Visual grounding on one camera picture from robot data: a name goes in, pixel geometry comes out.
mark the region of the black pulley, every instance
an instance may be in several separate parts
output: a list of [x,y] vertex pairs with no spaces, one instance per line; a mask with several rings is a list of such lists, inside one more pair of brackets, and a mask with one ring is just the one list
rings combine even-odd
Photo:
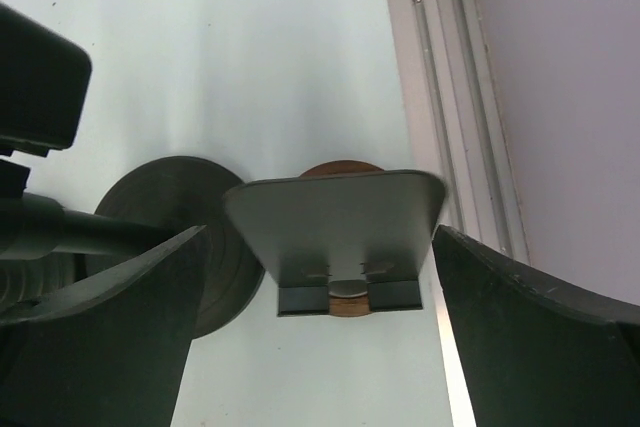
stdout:
[[[224,167],[195,157],[149,162],[123,177],[104,197],[96,214],[174,232],[206,225],[205,286],[194,338],[233,320],[253,298],[264,270],[231,222],[223,195],[243,182]],[[87,256],[87,273],[96,274],[126,257]]]

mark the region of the white wall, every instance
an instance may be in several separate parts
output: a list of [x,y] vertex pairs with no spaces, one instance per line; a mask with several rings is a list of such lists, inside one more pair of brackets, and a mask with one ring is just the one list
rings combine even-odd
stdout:
[[[74,147],[17,157],[31,191],[70,208],[95,209],[166,155],[245,180],[343,158],[414,165],[386,0],[2,1],[93,60]],[[353,320],[277,319],[265,278],[240,317],[193,343],[174,426],[451,425],[432,264],[424,311]]]
[[640,304],[640,0],[479,0],[535,267]]

